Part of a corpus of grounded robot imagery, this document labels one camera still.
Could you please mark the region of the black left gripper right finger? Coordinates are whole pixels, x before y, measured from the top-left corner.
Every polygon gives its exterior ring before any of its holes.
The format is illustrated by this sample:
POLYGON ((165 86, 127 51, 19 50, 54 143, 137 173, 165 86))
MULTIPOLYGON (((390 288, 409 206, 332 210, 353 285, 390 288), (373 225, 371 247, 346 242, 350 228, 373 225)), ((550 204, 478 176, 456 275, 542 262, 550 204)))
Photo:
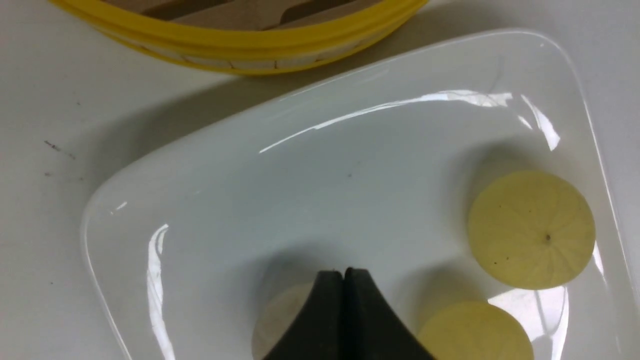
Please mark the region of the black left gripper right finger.
POLYGON ((345 360, 433 360, 387 303, 367 269, 343 278, 345 360))

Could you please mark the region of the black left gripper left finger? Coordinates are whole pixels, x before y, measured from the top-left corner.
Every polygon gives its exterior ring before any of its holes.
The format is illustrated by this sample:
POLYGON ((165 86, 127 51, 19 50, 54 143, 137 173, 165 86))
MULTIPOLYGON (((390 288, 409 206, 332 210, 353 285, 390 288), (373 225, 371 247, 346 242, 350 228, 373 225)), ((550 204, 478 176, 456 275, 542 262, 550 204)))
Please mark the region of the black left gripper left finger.
POLYGON ((338 360, 342 300, 342 273, 317 272, 300 312, 266 360, 338 360))

